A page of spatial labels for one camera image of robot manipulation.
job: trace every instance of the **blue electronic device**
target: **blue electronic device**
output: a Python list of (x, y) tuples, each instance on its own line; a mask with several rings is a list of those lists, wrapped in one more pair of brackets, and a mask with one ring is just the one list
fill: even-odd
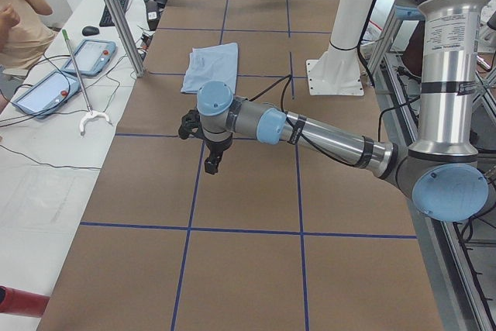
[(44, 118), (79, 91), (77, 78), (52, 71), (11, 103), (26, 114)]
[[(115, 43), (107, 40), (83, 39), (76, 50), (77, 67), (81, 75), (94, 77), (110, 61), (115, 52)], [(61, 69), (63, 72), (75, 75), (76, 70), (71, 60), (68, 60)]]

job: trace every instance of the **white desk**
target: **white desk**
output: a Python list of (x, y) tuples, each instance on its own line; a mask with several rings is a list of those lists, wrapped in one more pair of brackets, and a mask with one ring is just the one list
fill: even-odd
[[(84, 38), (81, 35), (84, 26), (98, 26), (103, 7), (103, 0), (84, 0), (79, 5), (64, 27), (73, 47)], [(143, 0), (130, 1), (126, 18), (134, 40), (138, 40), (142, 33), (138, 26), (147, 28)], [(91, 38), (114, 40), (117, 44), (117, 51), (102, 74), (126, 54), (115, 27), (100, 28), (100, 34)], [(46, 52), (48, 57), (57, 54), (67, 54), (61, 33)], [(60, 67), (64, 60), (54, 62)], [(25, 83), (35, 84), (52, 70), (50, 63), (41, 64), (33, 69)], [(114, 125), (120, 120), (133, 88), (135, 75), (132, 72), (129, 60), (124, 58), (110, 74), (121, 84), (107, 110)], [(93, 81), (95, 79), (86, 79), (85, 84), (88, 86)], [(104, 109), (115, 86), (114, 81), (103, 78), (88, 89), (95, 110)], [(79, 93), (60, 112), (85, 108)], [(21, 115), (9, 105), (0, 120)], [(115, 127), (98, 119), (86, 124), (86, 135), (81, 137), (78, 128), (83, 115), (83, 112), (55, 115), (0, 128), (1, 144), (44, 163), (101, 167)], [(98, 171), (39, 166), (0, 148), (1, 285), (51, 294), (97, 176)], [(36, 329), (38, 323), (38, 319), (0, 314), (2, 330), (29, 331)]]

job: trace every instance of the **folded cloth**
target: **folded cloth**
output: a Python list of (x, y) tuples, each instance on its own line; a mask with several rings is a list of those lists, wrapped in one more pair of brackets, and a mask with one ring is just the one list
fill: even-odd
[(181, 92), (196, 93), (209, 81), (226, 83), (231, 91), (235, 92), (237, 75), (238, 43), (193, 48), (193, 52), (189, 54), (189, 67)]

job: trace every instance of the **computer mouse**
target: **computer mouse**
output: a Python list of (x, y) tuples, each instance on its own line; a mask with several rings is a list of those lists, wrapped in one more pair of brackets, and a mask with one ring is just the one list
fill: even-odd
[(100, 33), (100, 29), (94, 26), (85, 26), (82, 31), (84, 36), (97, 35)]

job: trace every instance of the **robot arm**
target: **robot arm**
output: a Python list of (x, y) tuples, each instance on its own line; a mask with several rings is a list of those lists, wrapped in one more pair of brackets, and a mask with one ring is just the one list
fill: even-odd
[(408, 148), (378, 143), (325, 123), (235, 97), (223, 83), (209, 82), (179, 131), (202, 138), (214, 174), (233, 133), (262, 143), (299, 143), (340, 163), (365, 168), (400, 189), (426, 215), (460, 221), (484, 206), (488, 186), (476, 169), (470, 117), (482, 7), (489, 0), (398, 0), (425, 16), (421, 112), (418, 139)]

